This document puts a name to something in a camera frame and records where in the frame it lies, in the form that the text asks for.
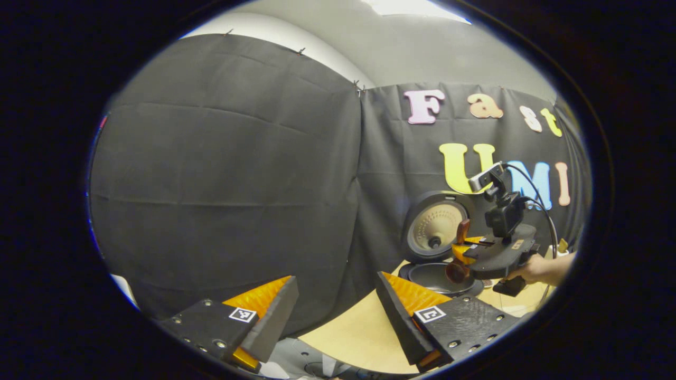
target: pink letter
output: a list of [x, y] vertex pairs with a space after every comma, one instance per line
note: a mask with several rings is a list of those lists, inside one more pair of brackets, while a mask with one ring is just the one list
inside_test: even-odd
[[439, 113], [439, 100], [446, 99], [440, 90], [406, 91], [404, 97], [411, 103], [411, 117], [408, 118], [408, 124], [434, 124], [436, 118], [430, 115], [427, 110], [433, 113]]

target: blue letter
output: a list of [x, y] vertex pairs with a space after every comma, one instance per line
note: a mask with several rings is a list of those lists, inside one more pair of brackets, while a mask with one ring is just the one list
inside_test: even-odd
[[[549, 165], [547, 165], [545, 162], [538, 162], [535, 164], [535, 172], [533, 174], [534, 178], [531, 178], [531, 175], [528, 173], [528, 170], [521, 161], [509, 161], [508, 164], [514, 165], [521, 169], [528, 176], [528, 178], [533, 181], [535, 187], [537, 187], [537, 191], [542, 197], [542, 202], [544, 202], [545, 209], [549, 210], [552, 208], [552, 199], [550, 197], [549, 190]], [[533, 186], [531, 186], [528, 180], [517, 170], [514, 170], [513, 168], [508, 169], [512, 173], [512, 191], [518, 191], [525, 197], [531, 197], [536, 201], [539, 201]]]

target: black backdrop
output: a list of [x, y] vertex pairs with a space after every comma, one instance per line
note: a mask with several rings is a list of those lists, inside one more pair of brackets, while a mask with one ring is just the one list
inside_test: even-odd
[[286, 275], [286, 331], [335, 302], [357, 208], [359, 99], [261, 40], [182, 39], [112, 102], [91, 173], [93, 228], [139, 308], [164, 319]]
[[[411, 107], [406, 91], [439, 89], [445, 94], [440, 100], [434, 124], [409, 124]], [[490, 95], [504, 111], [501, 118], [476, 118], [469, 110], [469, 95]], [[465, 173], [471, 177], [481, 171], [474, 144], [495, 147], [493, 161], [521, 161], [533, 176], [538, 162], [550, 165], [549, 183], [552, 199], [550, 216], [557, 226], [559, 238], [565, 238], [575, 250], [592, 200], [591, 172], [579, 136], [574, 115], [561, 98], [556, 105], [518, 91], [500, 87], [452, 85], [446, 83], [416, 83], [369, 89], [362, 99], [362, 146], [359, 169], [359, 210], [348, 268], [354, 273], [351, 283], [344, 283], [349, 293], [354, 285], [357, 298], [374, 288], [373, 272], [392, 271], [403, 257], [400, 236], [408, 208], [419, 195], [432, 190], [452, 190], [445, 178], [444, 155], [439, 146], [459, 143], [467, 147], [464, 155]], [[532, 110], [549, 109], [563, 130], [561, 137], [549, 131], [544, 118], [539, 117], [542, 132], [531, 130], [518, 110], [525, 105]], [[554, 165], [568, 166], [571, 202], [560, 206], [558, 172]], [[506, 182], [511, 191], [511, 181]], [[475, 205], [471, 236], [490, 231], [484, 213], [494, 206], [482, 195], [470, 195]], [[551, 245], [544, 213], [526, 211], [524, 223], [538, 230], [537, 242], [546, 250]]]
[[[411, 125], [403, 94], [421, 89], [446, 98], [434, 124]], [[473, 93], [493, 97], [504, 116], [474, 117]], [[551, 110], [563, 136], [542, 117], [543, 131], [531, 130], [520, 105]], [[349, 308], [374, 289], [376, 271], [402, 261], [411, 200], [449, 189], [444, 143], [467, 146], [468, 176], [481, 171], [478, 143], [495, 147], [494, 161], [518, 160], [530, 173], [547, 162], [550, 214], [574, 249], [591, 192], [573, 117], [501, 87], [418, 83], [358, 96], [326, 66], [273, 43], [181, 39], [107, 109], [91, 171], [93, 228], [111, 272], [127, 279], [147, 316], [295, 275], [300, 297], [285, 333], [298, 333]], [[559, 161], [569, 167], [569, 206], [557, 202]], [[472, 197], [470, 233], [480, 235], [492, 205]], [[525, 222], [544, 250], [543, 214], [527, 212]]]

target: white ceiling light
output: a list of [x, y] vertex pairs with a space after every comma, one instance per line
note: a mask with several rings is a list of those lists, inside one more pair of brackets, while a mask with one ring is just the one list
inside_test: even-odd
[[416, 15], [442, 17], [449, 20], [472, 24], [468, 20], [439, 7], [427, 0], [362, 0], [381, 16]]

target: human arm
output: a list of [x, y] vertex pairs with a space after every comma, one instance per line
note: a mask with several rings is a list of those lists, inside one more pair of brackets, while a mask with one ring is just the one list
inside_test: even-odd
[[551, 286], [559, 286], [571, 267], [575, 253], [565, 255], [555, 260], [546, 260], [540, 255], [532, 255], [524, 266], [511, 272], [506, 279], [511, 280], [522, 276], [526, 283], [542, 282]]

